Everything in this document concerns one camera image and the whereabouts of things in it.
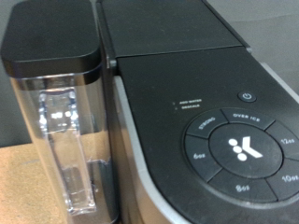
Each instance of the brew button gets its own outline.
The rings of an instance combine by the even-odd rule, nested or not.
[[[226,108],[222,112],[230,123],[249,124],[262,130],[265,130],[274,122],[274,119],[263,114],[245,109]]]
[[[277,197],[264,179],[247,179],[222,170],[209,184],[240,200],[253,203],[271,203],[277,201]]]
[[[279,122],[275,122],[266,130],[277,140],[285,158],[299,160],[299,141],[297,137]]]
[[[282,152],[264,131],[245,124],[226,124],[209,138],[215,160],[226,170],[245,178],[264,178],[278,171]]]
[[[185,147],[192,167],[205,181],[221,170],[209,152],[207,140],[186,135]]]
[[[299,161],[285,159],[281,169],[267,181],[280,201],[290,198],[299,192]]]
[[[227,123],[220,110],[207,112],[195,119],[187,130],[187,134],[208,138],[218,126]]]
[[[257,99],[256,96],[249,91],[241,91],[237,96],[241,101],[245,103],[253,103]]]

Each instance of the gray wall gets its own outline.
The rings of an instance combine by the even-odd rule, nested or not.
[[[12,6],[20,1],[0,0],[0,40]],[[260,62],[268,63],[299,92],[299,1],[209,2],[252,46],[253,56]],[[1,63],[0,78],[0,147],[28,143],[30,138]]]

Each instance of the wooden countertop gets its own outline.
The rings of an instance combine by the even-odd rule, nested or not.
[[[33,144],[0,148],[0,223],[63,224]]]

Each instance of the power button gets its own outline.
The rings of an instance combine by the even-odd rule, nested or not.
[[[241,91],[237,96],[241,101],[246,103],[252,103],[256,101],[256,96],[250,91]]]

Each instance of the black lid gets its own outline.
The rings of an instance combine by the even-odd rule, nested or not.
[[[101,0],[116,57],[241,47],[200,0]]]
[[[85,73],[101,61],[88,0],[30,0],[10,15],[1,57],[15,78]]]

